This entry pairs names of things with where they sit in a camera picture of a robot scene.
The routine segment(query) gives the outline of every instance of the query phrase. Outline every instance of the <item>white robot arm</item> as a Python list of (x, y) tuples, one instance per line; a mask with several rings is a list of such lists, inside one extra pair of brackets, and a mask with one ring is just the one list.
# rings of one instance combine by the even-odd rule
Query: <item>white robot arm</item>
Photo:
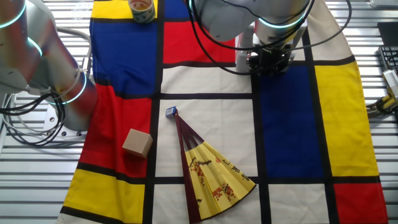
[(96, 103), (86, 72), (63, 45), (41, 0), (0, 1), (0, 93), (58, 93), (66, 110), (64, 125), (86, 131)]
[(199, 28), (205, 28), (216, 44), (239, 35), (238, 48), (235, 48), (237, 72), (233, 73), (253, 75), (288, 69), (294, 55), (287, 49), (298, 44), (307, 26), (304, 15), (312, 8), (309, 2), (189, 0), (188, 6)]

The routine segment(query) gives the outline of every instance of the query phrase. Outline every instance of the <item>red square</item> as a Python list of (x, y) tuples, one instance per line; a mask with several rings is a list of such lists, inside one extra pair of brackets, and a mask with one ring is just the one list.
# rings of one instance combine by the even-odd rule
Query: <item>red square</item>
[(122, 148), (130, 129), (149, 133), (151, 99), (125, 100), (112, 86), (97, 84), (98, 99), (79, 162), (114, 169), (128, 177), (145, 177), (147, 160)]
[(335, 184), (340, 224), (388, 223), (381, 184)]
[[(199, 38), (210, 54), (217, 62), (235, 62), (235, 51), (214, 44), (207, 39), (195, 23)], [(223, 42), (234, 46), (235, 40)], [(191, 22), (166, 22), (164, 24), (164, 63), (179, 62), (211, 62), (203, 53), (195, 35)]]

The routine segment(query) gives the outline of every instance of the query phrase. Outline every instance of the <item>blue fabric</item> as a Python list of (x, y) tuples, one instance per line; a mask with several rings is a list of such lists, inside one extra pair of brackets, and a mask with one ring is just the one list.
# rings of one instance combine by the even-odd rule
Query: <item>blue fabric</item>
[(166, 18), (188, 18), (188, 9), (184, 0), (165, 0), (164, 14)]
[(91, 22), (94, 76), (115, 92), (151, 94), (155, 88), (157, 24)]
[(261, 77), (268, 177), (323, 177), (307, 68)]

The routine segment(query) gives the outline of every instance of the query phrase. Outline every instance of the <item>wooden block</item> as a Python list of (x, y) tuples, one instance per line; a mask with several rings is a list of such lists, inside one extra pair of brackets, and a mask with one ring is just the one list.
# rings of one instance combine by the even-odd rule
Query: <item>wooden block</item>
[(135, 156), (146, 158), (154, 140), (150, 134), (130, 129), (123, 144), (123, 149)]

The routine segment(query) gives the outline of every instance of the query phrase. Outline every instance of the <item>fabric tablecloth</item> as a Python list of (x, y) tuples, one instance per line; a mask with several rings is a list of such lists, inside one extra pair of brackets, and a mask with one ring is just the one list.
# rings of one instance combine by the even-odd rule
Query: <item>fabric tablecloth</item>
[[(289, 71), (236, 76), (199, 48), (181, 0), (155, 1), (150, 24), (127, 1), (95, 1), (90, 23), (98, 100), (57, 223), (188, 223), (177, 130), (181, 117), (257, 185), (204, 223), (387, 223), (361, 78), (344, 35), (298, 50)], [(316, 0), (300, 45), (338, 24)], [(234, 67), (235, 52), (200, 35)], [(150, 133), (147, 159), (122, 149)]]

